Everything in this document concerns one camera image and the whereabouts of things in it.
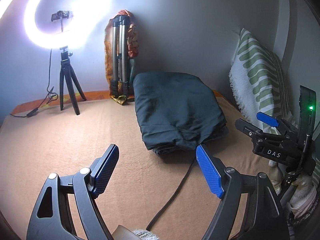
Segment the silver screw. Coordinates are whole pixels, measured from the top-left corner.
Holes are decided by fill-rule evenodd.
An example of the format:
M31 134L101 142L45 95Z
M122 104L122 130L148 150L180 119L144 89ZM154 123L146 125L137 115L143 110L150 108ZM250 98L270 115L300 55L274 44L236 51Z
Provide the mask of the silver screw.
M82 168L82 169L80 170L80 173L81 173L81 174L87 174L87 173L89 173L89 172L90 172L90 168L87 168L87 167Z
M57 177L57 173L51 173L48 178L49 179L55 179Z
M260 172L259 177L262 179L265 179L267 177L267 175L264 172Z
M227 167L226 171L227 171L227 173L234 173L236 170L232 167Z

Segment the textured blue pad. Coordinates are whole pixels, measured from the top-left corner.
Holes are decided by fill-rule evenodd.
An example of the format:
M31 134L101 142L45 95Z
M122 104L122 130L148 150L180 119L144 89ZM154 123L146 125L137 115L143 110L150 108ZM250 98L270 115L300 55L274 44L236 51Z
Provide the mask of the textured blue pad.
M263 112L259 112L257 113L257 119L261 122L264 122L266 123L267 125L270 125L272 127L278 127L279 126L279 123L277 121L276 118L270 116L270 115L267 115Z
M201 145L196 149L196 158L211 192L221 198L224 193L221 185L221 175Z
M107 187L110 177L119 159L119 148L111 144L91 172L94 181L92 197L97 198Z

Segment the black cord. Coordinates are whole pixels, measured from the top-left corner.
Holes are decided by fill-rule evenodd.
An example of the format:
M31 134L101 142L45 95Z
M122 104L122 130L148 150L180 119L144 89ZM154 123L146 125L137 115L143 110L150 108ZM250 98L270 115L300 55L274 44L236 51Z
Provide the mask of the black cord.
M180 193L183 185L185 184L187 178L189 177L190 173L191 173L191 168L193 166L193 164L195 163L196 158L193 159L192 163L189 166L189 169L187 171L187 173L184 175L182 181L180 182L179 186L177 187L176 191L173 193L172 197L167 201L167 203L163 206L162 209L160 209L160 211L155 215L155 217L151 220L151 222L148 224L146 230L147 231L151 231L151 228L154 226L154 224L157 222L157 220L159 219L159 217L164 213L164 211L166 211L166 209L171 205L171 203L175 200L175 198L177 197L177 195Z
M44 101L46 101L47 98L49 98L48 102L46 104L49 104L52 101L56 101L58 99L58 94L53 92L54 87L52 87L49 91L49 86L50 86L50 73L51 73L51 56L52 56L52 49L50 50L50 59L49 59L49 81L48 81L48 86L47 86L47 95L45 97L45 99L43 99L43 101L39 104L38 107L36 107L35 109L33 109L32 111L30 111L29 113L27 113L25 116L18 116L18 115L14 115L14 114L10 114L11 116L14 117L20 117L20 118L25 118L25 117L32 117L36 111L39 110L40 106L44 103Z

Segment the bed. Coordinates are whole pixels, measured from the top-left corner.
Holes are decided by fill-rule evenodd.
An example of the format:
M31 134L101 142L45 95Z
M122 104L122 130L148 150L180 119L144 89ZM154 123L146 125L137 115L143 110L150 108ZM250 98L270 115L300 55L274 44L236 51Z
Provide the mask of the bed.
M219 93L217 101L227 119L229 134L207 144L226 166L256 175L268 173L268 160L252 153L249 137L237 131L242 115ZM141 139L134 102L121 106L110 99L79 102L76 116L71 104L42 108L32 118L8 116L0 129L0 210L21 239L26 238L33 206L51 172L74 174L101 157L110 144L120 158L104 194L96 200L109 230L120 224L145 229L169 200L188 170L194 153L177 151L159 157ZM70 207L79 237L86 239L73 196ZM219 204L198 165L182 191L154 225L161 240L201 239ZM240 229L245 207L241 199L231 235Z

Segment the gray knitted fabric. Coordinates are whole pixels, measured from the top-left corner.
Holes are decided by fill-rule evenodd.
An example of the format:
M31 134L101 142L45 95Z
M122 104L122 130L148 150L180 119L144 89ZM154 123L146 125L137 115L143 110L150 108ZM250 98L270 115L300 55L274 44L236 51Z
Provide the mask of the gray knitted fabric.
M139 236L142 240L160 240L158 236L147 230L137 229L134 230L133 233L136 236Z

